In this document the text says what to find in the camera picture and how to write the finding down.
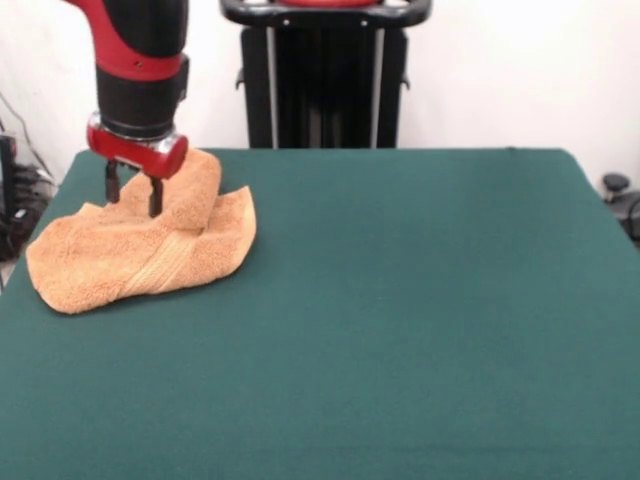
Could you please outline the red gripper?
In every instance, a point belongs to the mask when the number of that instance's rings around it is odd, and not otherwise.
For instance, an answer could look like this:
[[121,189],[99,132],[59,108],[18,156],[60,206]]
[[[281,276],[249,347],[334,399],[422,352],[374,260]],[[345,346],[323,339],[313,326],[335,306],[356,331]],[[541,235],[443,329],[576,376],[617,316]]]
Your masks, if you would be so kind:
[[181,168],[188,149],[186,136],[172,130],[168,136],[155,141],[125,138],[109,131],[94,112],[87,124],[87,141],[92,151],[108,159],[105,169],[105,194],[108,203],[120,200],[118,162],[135,167],[150,176],[149,216],[156,218],[163,210],[164,185]]

